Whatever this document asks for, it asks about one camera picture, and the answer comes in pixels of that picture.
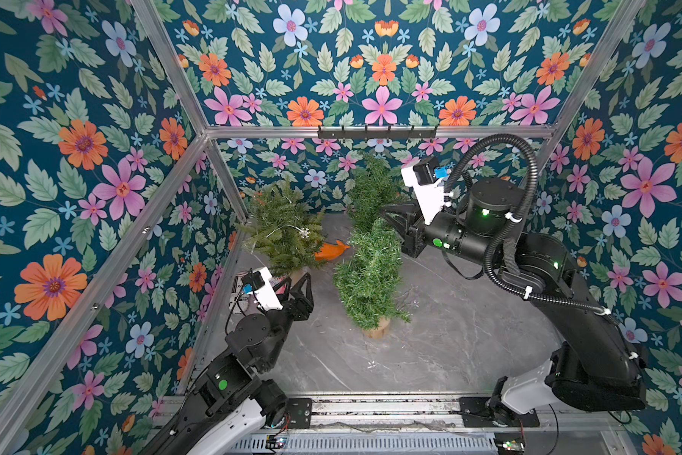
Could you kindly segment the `thin wire string light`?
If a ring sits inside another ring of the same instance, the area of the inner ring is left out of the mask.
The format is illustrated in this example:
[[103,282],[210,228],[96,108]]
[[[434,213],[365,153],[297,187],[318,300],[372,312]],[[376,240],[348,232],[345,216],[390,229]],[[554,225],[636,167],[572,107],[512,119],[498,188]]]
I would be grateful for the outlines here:
[[249,240],[253,249],[304,248],[312,240],[310,230],[289,224],[259,229]]

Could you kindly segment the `light green fern christmas tree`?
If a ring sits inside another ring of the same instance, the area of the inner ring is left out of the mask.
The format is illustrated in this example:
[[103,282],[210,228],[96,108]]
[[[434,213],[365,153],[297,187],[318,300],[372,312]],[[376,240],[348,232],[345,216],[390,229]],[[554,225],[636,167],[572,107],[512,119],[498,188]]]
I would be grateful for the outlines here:
[[257,191],[248,210],[249,220],[240,227],[246,235],[243,246],[265,256],[274,276],[318,267],[315,254],[324,244],[323,215],[310,212],[302,191],[280,180]]

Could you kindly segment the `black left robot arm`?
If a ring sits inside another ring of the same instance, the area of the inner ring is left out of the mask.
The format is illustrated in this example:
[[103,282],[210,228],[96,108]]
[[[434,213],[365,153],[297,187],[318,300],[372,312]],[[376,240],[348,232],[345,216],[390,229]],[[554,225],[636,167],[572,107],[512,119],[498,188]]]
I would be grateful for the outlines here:
[[225,454],[241,439],[284,420],[287,395],[272,379],[291,328],[314,310],[312,276],[271,284],[268,269],[242,278],[259,310],[225,334],[226,349],[204,368],[183,405],[145,445],[144,454]]

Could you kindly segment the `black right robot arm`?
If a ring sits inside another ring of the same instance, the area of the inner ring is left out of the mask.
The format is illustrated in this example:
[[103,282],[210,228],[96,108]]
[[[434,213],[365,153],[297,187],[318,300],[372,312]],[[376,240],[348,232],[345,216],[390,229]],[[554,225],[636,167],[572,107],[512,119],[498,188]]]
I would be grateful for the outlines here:
[[556,238],[504,231],[525,192],[500,178],[475,182],[464,214],[442,210],[426,222],[417,203],[387,205],[381,216],[403,239],[404,254],[426,246],[481,269],[506,292],[528,301],[563,337],[541,366],[501,377],[486,415],[508,424],[533,409],[563,403],[580,411],[639,411],[646,407],[644,350],[621,333],[609,310],[592,296],[576,262]]

